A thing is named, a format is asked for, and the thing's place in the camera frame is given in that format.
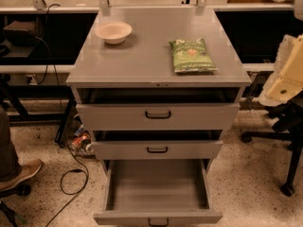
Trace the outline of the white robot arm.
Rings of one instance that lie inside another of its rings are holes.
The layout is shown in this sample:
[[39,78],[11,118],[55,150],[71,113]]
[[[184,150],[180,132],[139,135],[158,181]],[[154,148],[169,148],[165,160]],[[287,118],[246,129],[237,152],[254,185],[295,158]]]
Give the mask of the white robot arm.
[[[294,0],[294,17],[303,21],[303,0]],[[277,51],[274,72],[263,85],[258,102],[263,106],[275,107],[285,104],[302,90],[303,35],[285,35]]]

